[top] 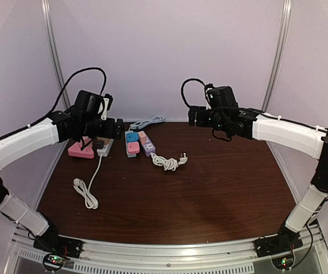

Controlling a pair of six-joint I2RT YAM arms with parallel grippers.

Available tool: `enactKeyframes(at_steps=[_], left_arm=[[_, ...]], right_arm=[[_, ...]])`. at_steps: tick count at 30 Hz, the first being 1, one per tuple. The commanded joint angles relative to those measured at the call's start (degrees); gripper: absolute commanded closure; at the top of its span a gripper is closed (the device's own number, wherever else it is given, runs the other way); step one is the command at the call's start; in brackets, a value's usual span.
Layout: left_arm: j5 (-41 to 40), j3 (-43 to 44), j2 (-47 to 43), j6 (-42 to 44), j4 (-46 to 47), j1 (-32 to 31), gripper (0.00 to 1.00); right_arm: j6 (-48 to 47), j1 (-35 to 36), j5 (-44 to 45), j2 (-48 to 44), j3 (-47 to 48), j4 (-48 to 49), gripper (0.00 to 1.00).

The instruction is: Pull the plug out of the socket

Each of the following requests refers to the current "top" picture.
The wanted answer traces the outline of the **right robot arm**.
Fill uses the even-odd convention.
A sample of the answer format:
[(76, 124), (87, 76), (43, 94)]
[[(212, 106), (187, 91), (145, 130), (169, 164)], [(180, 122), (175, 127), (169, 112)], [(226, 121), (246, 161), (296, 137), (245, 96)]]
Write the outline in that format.
[(328, 127), (310, 126), (252, 108), (191, 106), (188, 118), (191, 126), (224, 132), (225, 142), (240, 136), (279, 144), (318, 160), (310, 186), (274, 238), (274, 248), (287, 251), (295, 243), (295, 234), (328, 199)]

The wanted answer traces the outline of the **blue plug adapter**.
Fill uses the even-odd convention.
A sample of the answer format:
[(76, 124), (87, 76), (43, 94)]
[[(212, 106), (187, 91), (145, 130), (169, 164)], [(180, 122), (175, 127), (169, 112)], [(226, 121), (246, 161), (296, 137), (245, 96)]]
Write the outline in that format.
[(137, 132), (133, 132), (133, 131), (130, 131), (130, 132), (126, 132), (126, 141), (127, 143), (130, 143), (130, 142), (138, 142), (139, 141), (139, 135)]

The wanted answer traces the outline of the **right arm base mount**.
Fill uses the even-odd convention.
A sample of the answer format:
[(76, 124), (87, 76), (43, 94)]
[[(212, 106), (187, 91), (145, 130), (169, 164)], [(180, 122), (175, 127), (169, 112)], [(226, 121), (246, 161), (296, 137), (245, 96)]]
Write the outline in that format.
[(254, 241), (257, 257), (276, 255), (302, 246), (299, 232), (293, 232), (286, 227), (281, 227), (274, 236), (260, 236)]

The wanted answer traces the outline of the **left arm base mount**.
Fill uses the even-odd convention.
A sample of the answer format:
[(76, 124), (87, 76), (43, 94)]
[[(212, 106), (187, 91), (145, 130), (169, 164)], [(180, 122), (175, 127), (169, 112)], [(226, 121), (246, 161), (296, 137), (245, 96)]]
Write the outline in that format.
[(36, 249), (75, 259), (80, 257), (82, 245), (81, 240), (59, 236), (58, 231), (51, 228), (42, 236), (36, 236), (33, 243), (33, 247)]

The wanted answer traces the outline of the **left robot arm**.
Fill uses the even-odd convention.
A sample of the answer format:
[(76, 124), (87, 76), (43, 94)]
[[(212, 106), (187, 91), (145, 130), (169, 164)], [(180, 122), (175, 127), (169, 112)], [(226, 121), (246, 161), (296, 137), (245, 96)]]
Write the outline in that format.
[[(122, 119), (102, 118), (100, 114), (54, 111), (36, 125), (0, 140), (0, 171), (10, 163), (46, 146), (52, 146), (73, 139), (77, 142), (84, 137), (120, 139), (124, 131)], [(63, 249), (63, 240), (49, 231), (51, 225), (39, 212), (12, 195), (3, 185), (0, 177), (0, 212), (25, 226), (34, 235), (42, 236), (41, 244), (50, 253)]]

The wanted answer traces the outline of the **purple power strip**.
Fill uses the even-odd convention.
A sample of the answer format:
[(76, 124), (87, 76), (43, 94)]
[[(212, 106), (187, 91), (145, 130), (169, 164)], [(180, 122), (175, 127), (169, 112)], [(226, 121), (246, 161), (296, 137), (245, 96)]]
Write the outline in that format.
[(146, 142), (145, 145), (142, 146), (142, 148), (143, 148), (143, 151), (144, 151), (144, 153), (145, 153), (145, 155), (147, 157), (151, 156), (152, 153), (154, 153), (154, 154), (156, 153), (156, 147), (151, 142), (151, 140), (149, 139), (148, 135), (147, 135), (147, 142)]

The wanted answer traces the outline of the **light blue power strip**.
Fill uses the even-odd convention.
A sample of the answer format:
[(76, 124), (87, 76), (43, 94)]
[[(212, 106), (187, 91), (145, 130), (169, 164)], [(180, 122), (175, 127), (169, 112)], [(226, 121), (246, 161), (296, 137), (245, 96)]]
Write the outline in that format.
[(125, 148), (128, 158), (134, 158), (140, 152), (140, 144), (137, 132), (125, 132)]

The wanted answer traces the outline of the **pink plug adapter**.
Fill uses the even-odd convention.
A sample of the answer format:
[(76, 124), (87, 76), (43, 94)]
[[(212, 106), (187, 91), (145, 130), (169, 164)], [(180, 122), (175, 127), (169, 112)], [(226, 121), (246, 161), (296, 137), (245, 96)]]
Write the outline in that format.
[(138, 154), (140, 152), (139, 142), (127, 143), (127, 152), (128, 154)]

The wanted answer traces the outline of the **small pink charger plug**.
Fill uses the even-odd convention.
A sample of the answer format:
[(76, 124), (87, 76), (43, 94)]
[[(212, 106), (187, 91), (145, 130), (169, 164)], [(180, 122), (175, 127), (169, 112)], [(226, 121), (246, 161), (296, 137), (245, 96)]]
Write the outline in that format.
[(138, 136), (139, 136), (139, 140), (140, 140), (140, 143), (141, 145), (145, 145), (146, 142), (147, 142), (147, 135), (144, 131), (139, 131), (138, 132)]

